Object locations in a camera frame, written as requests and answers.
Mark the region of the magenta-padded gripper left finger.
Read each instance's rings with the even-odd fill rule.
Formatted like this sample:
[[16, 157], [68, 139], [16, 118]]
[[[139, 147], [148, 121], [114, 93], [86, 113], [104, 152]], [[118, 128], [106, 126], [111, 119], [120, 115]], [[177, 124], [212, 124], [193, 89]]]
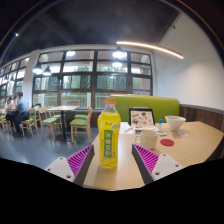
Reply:
[[58, 157], [46, 168], [46, 171], [82, 186], [93, 157], [94, 146], [90, 145], [69, 157]]

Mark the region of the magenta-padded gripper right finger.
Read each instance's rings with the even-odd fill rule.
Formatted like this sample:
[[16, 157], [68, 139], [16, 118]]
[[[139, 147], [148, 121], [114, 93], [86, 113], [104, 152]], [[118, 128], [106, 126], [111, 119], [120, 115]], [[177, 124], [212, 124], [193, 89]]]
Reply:
[[137, 144], [132, 145], [132, 155], [145, 185], [183, 169], [183, 166], [168, 154], [157, 154]]

